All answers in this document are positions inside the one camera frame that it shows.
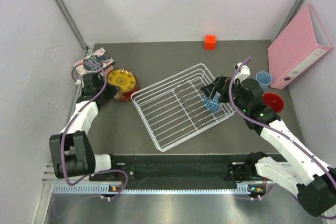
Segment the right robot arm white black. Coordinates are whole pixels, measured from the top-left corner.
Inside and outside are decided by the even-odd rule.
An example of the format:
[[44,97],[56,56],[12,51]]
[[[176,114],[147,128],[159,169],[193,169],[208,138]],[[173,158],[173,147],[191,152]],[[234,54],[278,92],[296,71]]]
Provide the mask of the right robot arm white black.
[[249,129],[270,143],[290,164],[282,165],[262,152],[251,153],[244,162],[248,178],[272,180],[295,196],[312,216],[318,217],[335,207],[335,168],[314,156],[280,116],[264,104],[264,91],[256,80],[218,76],[201,87],[201,91],[208,101],[230,102]]

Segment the red floral plate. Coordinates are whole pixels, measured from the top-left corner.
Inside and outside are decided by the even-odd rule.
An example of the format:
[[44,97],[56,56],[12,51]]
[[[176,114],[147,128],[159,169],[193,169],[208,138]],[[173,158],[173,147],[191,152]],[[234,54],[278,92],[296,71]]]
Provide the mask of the red floral plate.
[[113,97],[116,101],[127,102],[131,100],[131,95],[140,90],[140,85],[138,83],[134,83],[132,88],[127,88],[125,91],[122,90],[122,87],[118,86],[117,93]]

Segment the blue white patterned bowl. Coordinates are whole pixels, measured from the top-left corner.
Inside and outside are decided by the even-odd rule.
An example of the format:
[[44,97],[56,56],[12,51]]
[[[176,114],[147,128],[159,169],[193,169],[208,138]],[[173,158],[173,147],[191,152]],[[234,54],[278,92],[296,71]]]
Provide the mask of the blue white patterned bowl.
[[220,101],[219,101],[219,95],[216,93],[212,99],[207,98],[206,95],[202,95],[202,100],[205,108],[210,113],[216,113],[220,108]]

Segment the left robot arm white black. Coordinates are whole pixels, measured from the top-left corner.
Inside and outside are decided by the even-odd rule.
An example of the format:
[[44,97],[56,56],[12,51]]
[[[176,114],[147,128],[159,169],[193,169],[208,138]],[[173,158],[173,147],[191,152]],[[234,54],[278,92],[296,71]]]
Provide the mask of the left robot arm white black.
[[76,101],[75,111],[60,133],[49,138],[52,166],[57,178],[91,175],[101,172],[107,180],[114,180],[119,168],[110,154],[95,154],[88,140],[88,132],[101,107],[117,93],[115,86],[105,85],[98,73],[82,76],[83,87]]

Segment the yellow patterned plate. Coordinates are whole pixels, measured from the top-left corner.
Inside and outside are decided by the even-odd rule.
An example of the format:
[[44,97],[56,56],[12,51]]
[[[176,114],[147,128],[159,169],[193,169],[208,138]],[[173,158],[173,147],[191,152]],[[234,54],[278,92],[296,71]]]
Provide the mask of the yellow patterned plate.
[[130,92],[137,86],[135,75],[126,69],[111,70],[107,75],[108,84],[118,86],[120,92]]

